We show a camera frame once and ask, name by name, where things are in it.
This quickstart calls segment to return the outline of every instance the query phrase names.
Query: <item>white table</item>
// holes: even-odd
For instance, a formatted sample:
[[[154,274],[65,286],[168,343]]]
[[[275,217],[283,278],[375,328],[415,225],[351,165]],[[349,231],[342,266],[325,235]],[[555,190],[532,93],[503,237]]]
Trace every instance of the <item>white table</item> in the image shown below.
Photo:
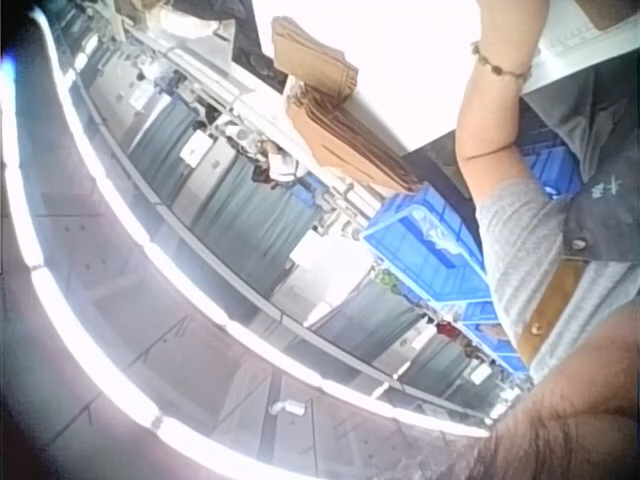
[[[345,52],[359,70],[350,108],[403,154],[451,131],[479,37],[476,0],[253,0],[262,48],[273,56],[271,19],[292,17]],[[640,48],[638,18],[601,34],[573,0],[552,0],[533,89]]]

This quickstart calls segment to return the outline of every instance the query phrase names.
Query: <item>brown strap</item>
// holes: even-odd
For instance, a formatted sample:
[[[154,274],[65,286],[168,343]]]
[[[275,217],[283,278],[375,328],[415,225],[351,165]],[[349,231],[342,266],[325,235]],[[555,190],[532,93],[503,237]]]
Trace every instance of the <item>brown strap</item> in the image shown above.
[[[529,323],[518,340],[518,353],[525,365],[531,365],[542,344],[567,308],[587,264],[580,260],[562,259]]]

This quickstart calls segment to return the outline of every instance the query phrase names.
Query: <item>gray t-shirt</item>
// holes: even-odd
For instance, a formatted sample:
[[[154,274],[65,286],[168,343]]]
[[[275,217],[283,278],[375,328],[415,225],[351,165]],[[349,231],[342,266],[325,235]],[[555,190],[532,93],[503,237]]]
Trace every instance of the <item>gray t-shirt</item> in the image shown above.
[[[502,185],[477,209],[489,287],[515,345],[562,256],[566,201],[534,179]],[[590,262],[569,305],[531,365],[538,382],[616,308],[640,291],[640,265]]]

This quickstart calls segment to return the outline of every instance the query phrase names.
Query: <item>hand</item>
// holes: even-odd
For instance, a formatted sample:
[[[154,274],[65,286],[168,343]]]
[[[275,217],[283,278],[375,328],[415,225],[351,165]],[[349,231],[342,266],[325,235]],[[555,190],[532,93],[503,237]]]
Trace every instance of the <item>hand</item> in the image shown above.
[[[491,63],[524,73],[536,53],[549,13],[549,0],[478,0],[480,50]]]

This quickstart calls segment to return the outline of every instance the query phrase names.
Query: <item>bracelet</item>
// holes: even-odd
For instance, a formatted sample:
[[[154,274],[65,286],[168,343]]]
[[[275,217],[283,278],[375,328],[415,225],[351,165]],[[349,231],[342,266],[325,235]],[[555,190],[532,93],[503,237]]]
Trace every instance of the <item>bracelet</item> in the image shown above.
[[[513,78],[520,85],[524,85],[531,78],[531,68],[529,68],[529,70],[527,70],[524,73],[515,73],[515,72],[510,72],[508,70],[505,70],[499,65],[494,65],[493,63],[491,63],[491,61],[487,57],[485,57],[480,51],[479,42],[473,42],[471,44],[471,54],[474,57],[478,58],[478,65],[482,67],[485,67],[485,66],[489,67],[489,70],[491,70],[491,73],[493,73],[496,77]]]

